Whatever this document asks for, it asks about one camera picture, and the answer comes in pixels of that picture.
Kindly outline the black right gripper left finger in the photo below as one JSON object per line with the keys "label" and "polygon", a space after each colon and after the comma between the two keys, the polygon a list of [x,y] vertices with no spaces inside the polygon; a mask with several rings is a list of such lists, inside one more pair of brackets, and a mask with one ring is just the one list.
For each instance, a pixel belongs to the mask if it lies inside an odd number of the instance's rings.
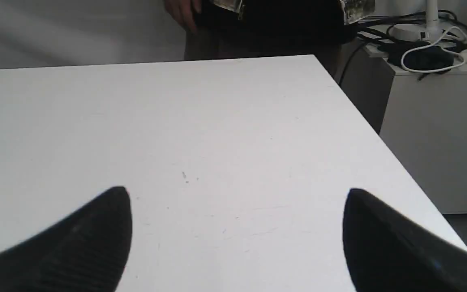
{"label": "black right gripper left finger", "polygon": [[0,252],[0,292],[114,292],[132,242],[131,199],[111,187]]}

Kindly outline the black right gripper right finger in bag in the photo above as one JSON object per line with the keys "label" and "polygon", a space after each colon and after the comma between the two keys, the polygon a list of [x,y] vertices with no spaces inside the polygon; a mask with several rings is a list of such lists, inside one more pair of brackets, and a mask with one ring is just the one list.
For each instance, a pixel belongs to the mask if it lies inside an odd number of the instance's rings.
{"label": "black right gripper right finger in bag", "polygon": [[358,292],[467,292],[467,252],[366,190],[345,201],[343,252]]}

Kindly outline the person's left hand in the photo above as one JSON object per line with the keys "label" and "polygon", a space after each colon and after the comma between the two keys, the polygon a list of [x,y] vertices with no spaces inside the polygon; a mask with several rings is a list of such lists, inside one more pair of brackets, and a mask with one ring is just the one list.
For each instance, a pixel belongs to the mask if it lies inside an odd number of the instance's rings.
{"label": "person's left hand", "polygon": [[197,31],[194,13],[201,13],[202,0],[164,0],[167,13],[186,31]]}

